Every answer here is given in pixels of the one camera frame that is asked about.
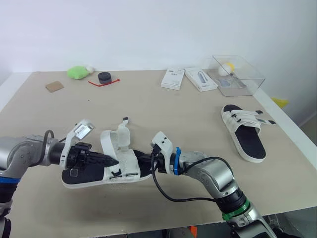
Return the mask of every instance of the black lid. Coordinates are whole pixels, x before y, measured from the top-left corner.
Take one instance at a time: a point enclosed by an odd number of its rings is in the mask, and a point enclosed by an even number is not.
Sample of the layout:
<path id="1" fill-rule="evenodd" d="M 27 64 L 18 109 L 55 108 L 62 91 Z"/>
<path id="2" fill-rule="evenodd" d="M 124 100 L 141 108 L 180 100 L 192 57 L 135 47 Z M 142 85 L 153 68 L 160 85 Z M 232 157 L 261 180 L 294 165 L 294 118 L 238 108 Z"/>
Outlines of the black lid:
<path id="1" fill-rule="evenodd" d="M 99 73 L 98 79 L 99 79 L 100 84 L 110 83 L 111 82 L 111 74 L 108 72 Z"/>

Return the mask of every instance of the white box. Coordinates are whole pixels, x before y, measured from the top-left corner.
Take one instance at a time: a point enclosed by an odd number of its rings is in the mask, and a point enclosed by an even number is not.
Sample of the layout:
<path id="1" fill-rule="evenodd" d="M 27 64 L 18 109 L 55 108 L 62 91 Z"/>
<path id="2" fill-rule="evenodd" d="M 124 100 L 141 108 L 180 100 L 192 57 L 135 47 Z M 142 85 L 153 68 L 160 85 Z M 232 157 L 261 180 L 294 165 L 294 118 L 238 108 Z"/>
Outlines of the white box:
<path id="1" fill-rule="evenodd" d="M 184 77 L 185 70 L 178 68 L 169 68 L 160 84 L 163 88 L 179 90 Z"/>
<path id="2" fill-rule="evenodd" d="M 186 68 L 185 75 L 200 92 L 214 90 L 218 87 L 201 68 Z"/>

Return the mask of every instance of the sandal strap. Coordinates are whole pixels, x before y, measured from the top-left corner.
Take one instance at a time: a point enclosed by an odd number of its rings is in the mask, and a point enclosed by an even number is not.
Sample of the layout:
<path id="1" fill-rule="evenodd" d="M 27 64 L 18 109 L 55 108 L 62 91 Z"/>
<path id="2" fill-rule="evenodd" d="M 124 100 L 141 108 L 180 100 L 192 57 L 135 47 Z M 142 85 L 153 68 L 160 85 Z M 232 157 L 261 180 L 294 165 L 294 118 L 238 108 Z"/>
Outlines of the sandal strap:
<path id="1" fill-rule="evenodd" d="M 258 110 L 254 112 L 245 110 L 232 110 L 230 112 L 223 113 L 223 120 L 226 123 L 230 132 L 234 133 L 241 126 L 254 127 L 257 134 L 261 131 L 261 123 L 264 124 L 275 124 L 272 120 L 263 120 L 256 118 L 256 115 L 260 115 L 263 112 Z"/>

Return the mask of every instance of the black cable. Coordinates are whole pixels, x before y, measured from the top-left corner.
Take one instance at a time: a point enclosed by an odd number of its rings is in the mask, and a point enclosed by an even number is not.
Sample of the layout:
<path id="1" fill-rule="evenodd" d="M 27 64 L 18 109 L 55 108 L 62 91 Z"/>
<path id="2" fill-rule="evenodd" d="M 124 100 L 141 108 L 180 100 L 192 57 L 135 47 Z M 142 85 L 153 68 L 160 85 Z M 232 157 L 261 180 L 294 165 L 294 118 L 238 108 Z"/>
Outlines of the black cable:
<path id="1" fill-rule="evenodd" d="M 192 167 L 194 167 L 195 165 L 200 164 L 200 163 L 202 163 L 202 162 L 204 162 L 204 161 L 207 161 L 207 160 L 221 160 L 221 161 L 223 161 L 223 162 L 228 166 L 228 168 L 230 169 L 230 171 L 231 171 L 231 173 L 232 173 L 232 175 L 233 175 L 233 171 L 232 171 L 230 165 L 228 164 L 228 162 L 225 161 L 223 158 L 220 158 L 220 157 L 207 157 L 207 158 L 201 159 L 201 160 L 199 160 L 199 161 L 195 161 L 195 162 L 193 162 L 192 164 L 190 164 L 188 167 L 186 167 L 186 168 L 184 169 L 183 173 L 188 172 L 188 171 L 189 171 Z"/>
<path id="2" fill-rule="evenodd" d="M 172 202 L 189 202 L 189 201 L 210 201 L 210 202 L 215 202 L 214 199 L 212 198 L 206 198 L 206 197 L 192 197 L 192 198 L 183 198 L 183 199 L 175 199 L 172 198 L 170 196 L 168 196 L 163 189 L 160 187 L 158 181 L 157 181 L 157 177 L 155 176 L 155 170 L 156 168 L 154 168 L 154 153 L 151 154 L 151 169 L 152 169 L 152 176 L 153 176 L 153 180 L 155 185 L 157 186 L 158 190 L 161 192 L 161 194 L 163 194 L 164 197 L 166 197 L 168 200 L 172 201 Z"/>
<path id="3" fill-rule="evenodd" d="M 42 150 L 41 150 L 41 155 L 40 155 L 40 159 L 38 162 L 34 163 L 34 164 L 31 164 L 29 167 L 33 167 L 33 166 L 36 166 L 36 165 L 39 165 L 44 157 L 45 157 L 45 150 L 46 150 L 46 144 L 47 144 L 47 141 L 48 141 L 48 137 L 49 137 L 49 134 L 51 134 L 51 138 L 54 138 L 54 132 L 52 130 L 47 130 L 44 134 L 44 139 L 43 139 L 43 144 L 42 144 Z"/>

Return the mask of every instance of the table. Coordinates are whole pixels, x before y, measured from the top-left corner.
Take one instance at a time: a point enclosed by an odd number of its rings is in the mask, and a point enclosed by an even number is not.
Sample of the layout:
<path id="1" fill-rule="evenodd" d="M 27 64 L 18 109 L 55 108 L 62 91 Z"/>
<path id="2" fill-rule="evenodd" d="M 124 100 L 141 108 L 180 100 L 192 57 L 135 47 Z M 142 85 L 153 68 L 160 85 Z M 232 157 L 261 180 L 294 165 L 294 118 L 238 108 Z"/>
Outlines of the table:
<path id="1" fill-rule="evenodd" d="M 97 72 L 83 80 L 65 72 L 35 72 L 0 113 L 0 136 L 44 134 L 63 138 L 74 124 L 89 118 L 96 129 L 85 138 L 102 152 L 99 135 L 130 117 L 131 148 L 150 152 L 150 141 L 163 131 L 183 151 L 202 151 L 225 158 L 235 178 L 263 214 L 317 206 L 317 172 L 280 126 L 263 125 L 260 138 L 267 158 L 244 161 L 221 120 L 223 105 L 264 110 L 252 96 L 224 97 L 218 90 L 198 92 L 185 77 L 180 91 L 160 87 L 164 71 L 116 71 L 120 82 L 95 87 Z M 60 81 L 54 93 L 45 85 Z M 263 118 L 271 119 L 264 113 Z M 208 196 L 204 187 L 185 176 L 158 174 L 167 194 L 175 198 Z M 152 179 L 67 189 L 58 166 L 30 168 L 13 197 L 12 237 L 96 237 L 220 222 L 214 203 L 166 200 Z"/>

